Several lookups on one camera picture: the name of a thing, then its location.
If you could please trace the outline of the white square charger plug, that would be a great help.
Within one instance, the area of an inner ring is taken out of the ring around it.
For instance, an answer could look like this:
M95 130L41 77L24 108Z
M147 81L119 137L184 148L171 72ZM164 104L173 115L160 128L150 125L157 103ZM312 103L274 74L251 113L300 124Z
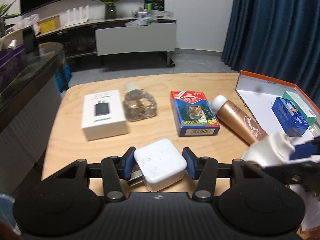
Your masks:
M139 170L132 172L129 186L144 183L150 192L157 192L184 177L187 162L169 139L141 147L133 156Z

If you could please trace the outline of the blue playing card box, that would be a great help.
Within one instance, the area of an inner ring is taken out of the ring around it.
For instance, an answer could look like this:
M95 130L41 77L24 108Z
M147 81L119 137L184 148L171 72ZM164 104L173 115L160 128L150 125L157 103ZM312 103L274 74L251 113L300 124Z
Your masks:
M218 134L220 124L204 92L172 90L170 102L179 137Z

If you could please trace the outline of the white charger box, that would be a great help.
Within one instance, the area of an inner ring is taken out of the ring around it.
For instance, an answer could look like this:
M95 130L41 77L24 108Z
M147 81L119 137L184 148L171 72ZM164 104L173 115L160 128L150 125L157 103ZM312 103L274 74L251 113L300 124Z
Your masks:
M88 141L129 132L119 90L84 96L81 129Z

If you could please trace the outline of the clear glass liquid bottle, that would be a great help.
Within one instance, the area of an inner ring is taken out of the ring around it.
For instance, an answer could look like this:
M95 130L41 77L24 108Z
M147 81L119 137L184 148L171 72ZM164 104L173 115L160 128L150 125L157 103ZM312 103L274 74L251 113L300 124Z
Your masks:
M156 100L146 90L127 83L125 92L123 107L127 120L135 122L156 116Z

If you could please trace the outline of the gold tube white cap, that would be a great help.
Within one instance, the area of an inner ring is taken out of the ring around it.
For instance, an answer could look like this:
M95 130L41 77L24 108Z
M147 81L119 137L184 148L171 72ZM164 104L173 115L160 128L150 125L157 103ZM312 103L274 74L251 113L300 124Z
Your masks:
M249 145L261 141L267 136L267 133L254 118L223 95L218 95L212 101L211 107L217 118Z

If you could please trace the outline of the blue tin box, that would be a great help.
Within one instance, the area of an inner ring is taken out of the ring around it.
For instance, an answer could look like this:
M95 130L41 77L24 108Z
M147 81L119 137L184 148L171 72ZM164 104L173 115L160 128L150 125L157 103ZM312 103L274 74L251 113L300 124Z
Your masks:
M301 138L309 127L304 116L289 99L276 97L272 111L289 137Z

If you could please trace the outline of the teal white small carton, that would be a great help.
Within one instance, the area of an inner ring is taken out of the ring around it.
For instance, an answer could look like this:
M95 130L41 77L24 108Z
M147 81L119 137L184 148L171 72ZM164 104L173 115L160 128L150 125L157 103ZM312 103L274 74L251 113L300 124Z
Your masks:
M317 115L298 94L285 91L283 98L289 99L295 104L302 116L304 116L305 120L308 122L309 126L315 123Z

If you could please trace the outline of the orange cardboard box tray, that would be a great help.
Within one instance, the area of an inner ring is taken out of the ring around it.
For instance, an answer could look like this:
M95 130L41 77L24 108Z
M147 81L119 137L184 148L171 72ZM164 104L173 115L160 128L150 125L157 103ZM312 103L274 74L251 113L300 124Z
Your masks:
M284 133L272 106L285 91L298 94L311 110L319 115L319 108L296 84L273 77L242 70L235 90L259 125L268 133Z

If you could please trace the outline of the blue bag with boxes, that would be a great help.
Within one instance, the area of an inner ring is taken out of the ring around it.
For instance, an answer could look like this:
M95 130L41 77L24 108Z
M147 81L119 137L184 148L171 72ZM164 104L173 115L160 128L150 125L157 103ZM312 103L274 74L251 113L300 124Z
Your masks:
M65 64L63 65L63 75L59 70L55 72L55 81L60 93L65 91L64 81L66 81L66 84L69 85L71 78L72 74L70 64L68 62L65 62Z

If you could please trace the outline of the black side table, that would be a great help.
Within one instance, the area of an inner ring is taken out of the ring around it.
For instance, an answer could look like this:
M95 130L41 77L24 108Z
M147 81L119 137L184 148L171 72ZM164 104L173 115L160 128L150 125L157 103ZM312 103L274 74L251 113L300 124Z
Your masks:
M63 45L47 43L42 57L1 92L1 192L12 194L46 151L61 103L55 73L63 69Z

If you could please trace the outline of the white tv console cabinet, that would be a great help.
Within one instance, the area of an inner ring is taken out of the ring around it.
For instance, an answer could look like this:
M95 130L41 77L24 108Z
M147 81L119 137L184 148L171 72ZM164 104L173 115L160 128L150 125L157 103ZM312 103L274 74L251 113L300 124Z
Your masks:
M156 18L149 25L128 25L135 20L132 17L90 20L39 34L37 39L40 43L63 44L67 59L157 52L167 66L174 67L171 55L176 48L177 20Z

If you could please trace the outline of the dark blue curtain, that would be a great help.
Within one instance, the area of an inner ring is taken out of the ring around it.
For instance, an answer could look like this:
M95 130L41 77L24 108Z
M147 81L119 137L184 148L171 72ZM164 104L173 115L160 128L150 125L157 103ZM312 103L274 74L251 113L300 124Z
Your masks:
M233 0L221 60L295 83L319 103L319 0Z

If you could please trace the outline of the white wifi router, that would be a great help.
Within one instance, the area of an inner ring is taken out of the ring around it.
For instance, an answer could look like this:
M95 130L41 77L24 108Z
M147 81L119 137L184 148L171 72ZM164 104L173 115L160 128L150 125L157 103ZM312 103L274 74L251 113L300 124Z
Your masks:
M86 23L89 21L89 6L67 9L67 23L64 27Z

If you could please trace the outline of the yellow box on console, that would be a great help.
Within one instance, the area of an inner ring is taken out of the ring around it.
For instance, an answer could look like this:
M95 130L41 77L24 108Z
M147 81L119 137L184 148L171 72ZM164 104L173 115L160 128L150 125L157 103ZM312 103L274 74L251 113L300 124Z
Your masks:
M40 33L44 34L60 27L60 16L52 16L50 18L40 20Z

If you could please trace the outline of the black green product box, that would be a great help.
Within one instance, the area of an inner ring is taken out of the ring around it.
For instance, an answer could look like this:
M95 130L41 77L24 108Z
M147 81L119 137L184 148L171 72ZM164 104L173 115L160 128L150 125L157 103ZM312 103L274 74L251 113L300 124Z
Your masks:
M144 8L147 11L151 11L151 10L164 11L165 0L144 0Z

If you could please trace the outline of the white plastic bag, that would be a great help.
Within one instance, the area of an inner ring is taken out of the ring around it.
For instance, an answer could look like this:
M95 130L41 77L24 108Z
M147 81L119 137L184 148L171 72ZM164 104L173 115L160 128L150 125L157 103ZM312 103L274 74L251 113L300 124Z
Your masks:
M29 17L24 18L17 24L18 29L24 29L29 26L33 26L34 24L38 23L40 20L39 14L33 14Z

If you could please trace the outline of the green plant at left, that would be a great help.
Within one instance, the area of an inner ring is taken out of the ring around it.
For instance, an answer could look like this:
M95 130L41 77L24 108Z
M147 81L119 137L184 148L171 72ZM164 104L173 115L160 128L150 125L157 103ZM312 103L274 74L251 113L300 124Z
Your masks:
M5 20L20 16L20 13L14 13L14 14L8 13L9 9L15 2L16 0L14 0L12 3L2 3L0 6L1 37L6 35Z

